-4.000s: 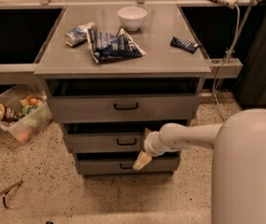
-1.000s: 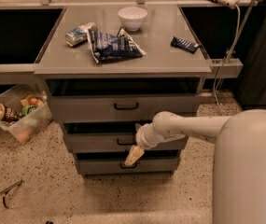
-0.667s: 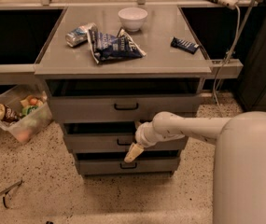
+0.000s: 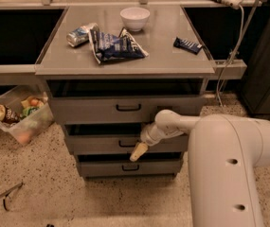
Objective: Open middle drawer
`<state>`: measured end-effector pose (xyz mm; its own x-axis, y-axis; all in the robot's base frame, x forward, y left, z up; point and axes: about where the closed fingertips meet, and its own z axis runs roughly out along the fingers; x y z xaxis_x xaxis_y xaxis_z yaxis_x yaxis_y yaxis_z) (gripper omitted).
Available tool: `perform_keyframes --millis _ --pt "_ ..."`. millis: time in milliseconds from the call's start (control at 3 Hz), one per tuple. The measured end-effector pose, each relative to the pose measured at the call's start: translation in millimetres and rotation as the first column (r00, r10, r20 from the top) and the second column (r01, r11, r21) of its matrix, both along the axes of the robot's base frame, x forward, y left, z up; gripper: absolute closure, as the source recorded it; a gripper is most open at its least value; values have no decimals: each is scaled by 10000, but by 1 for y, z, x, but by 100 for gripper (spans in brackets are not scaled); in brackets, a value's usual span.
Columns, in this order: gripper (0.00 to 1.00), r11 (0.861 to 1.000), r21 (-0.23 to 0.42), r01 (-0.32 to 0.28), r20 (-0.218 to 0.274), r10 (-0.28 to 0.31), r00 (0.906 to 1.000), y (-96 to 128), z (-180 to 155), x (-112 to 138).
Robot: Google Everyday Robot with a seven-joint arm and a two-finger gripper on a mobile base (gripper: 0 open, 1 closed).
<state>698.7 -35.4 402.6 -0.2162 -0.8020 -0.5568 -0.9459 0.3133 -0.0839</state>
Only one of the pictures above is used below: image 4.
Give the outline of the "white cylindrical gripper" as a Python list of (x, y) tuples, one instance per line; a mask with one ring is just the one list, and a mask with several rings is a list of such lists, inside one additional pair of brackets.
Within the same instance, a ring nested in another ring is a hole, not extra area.
[(163, 131), (160, 130), (155, 123), (146, 125), (141, 133), (138, 142), (130, 156), (132, 162), (136, 162), (151, 146), (155, 146), (163, 139)]

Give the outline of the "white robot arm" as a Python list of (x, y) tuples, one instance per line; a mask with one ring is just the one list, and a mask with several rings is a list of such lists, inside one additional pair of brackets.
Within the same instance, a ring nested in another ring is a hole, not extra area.
[(184, 133), (193, 227), (264, 227), (254, 168), (270, 165), (270, 121), (163, 110), (141, 131), (130, 160)]

